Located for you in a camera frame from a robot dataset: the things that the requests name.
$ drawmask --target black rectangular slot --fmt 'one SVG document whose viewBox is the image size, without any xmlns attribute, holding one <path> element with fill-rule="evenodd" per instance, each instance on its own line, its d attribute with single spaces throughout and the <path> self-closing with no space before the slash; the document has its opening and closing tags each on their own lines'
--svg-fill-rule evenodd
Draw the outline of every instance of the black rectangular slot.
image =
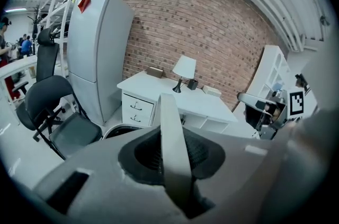
<svg viewBox="0 0 339 224">
<path fill-rule="evenodd" d="M 67 210 L 87 181 L 89 175 L 81 172 L 74 172 L 47 200 L 48 205 L 62 214 Z"/>
</svg>

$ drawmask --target drawer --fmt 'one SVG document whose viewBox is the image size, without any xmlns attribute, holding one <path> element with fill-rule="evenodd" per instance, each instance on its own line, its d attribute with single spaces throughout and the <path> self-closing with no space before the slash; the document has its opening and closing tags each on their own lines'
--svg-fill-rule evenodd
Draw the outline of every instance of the drawer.
<svg viewBox="0 0 339 224">
<path fill-rule="evenodd" d="M 153 107 L 154 104 L 152 103 L 145 102 L 127 94 L 122 94 L 122 110 L 125 110 L 128 113 L 132 112 L 150 118 Z"/>
<path fill-rule="evenodd" d="M 122 122 L 139 126 L 149 126 L 150 116 L 144 116 L 138 112 L 122 110 Z"/>
</svg>

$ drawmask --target red paper on refrigerator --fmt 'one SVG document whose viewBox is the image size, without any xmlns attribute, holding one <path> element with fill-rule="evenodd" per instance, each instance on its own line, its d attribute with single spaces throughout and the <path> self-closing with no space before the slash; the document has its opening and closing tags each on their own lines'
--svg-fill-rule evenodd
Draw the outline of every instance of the red paper on refrigerator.
<svg viewBox="0 0 339 224">
<path fill-rule="evenodd" d="M 83 13 L 90 3 L 91 0 L 81 0 L 80 3 L 78 4 L 80 12 Z"/>
</svg>

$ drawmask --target chair backrest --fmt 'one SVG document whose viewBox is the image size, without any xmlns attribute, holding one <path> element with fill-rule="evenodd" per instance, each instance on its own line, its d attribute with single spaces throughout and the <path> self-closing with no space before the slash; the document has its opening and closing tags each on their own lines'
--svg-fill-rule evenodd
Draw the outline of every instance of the chair backrest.
<svg viewBox="0 0 339 224">
<path fill-rule="evenodd" d="M 53 102 L 70 94 L 73 94 L 72 86 L 64 77 L 59 75 L 50 76 L 36 82 L 28 90 L 25 96 L 26 111 L 32 120 Z"/>
<path fill-rule="evenodd" d="M 38 36 L 37 82 L 54 74 L 55 63 L 59 52 L 59 44 L 51 38 L 51 28 L 42 30 Z"/>
</svg>

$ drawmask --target brick wall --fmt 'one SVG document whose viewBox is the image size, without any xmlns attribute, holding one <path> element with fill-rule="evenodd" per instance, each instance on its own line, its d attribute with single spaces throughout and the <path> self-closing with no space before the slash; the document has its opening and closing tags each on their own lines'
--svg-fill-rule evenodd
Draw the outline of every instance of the brick wall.
<svg viewBox="0 0 339 224">
<path fill-rule="evenodd" d="M 197 60 L 199 87 L 222 91 L 230 109 L 248 87 L 263 47 L 279 45 L 271 23 L 249 0 L 125 0 L 135 10 L 123 78 L 149 66 L 178 79 L 172 69 L 181 55 Z"/>
</svg>

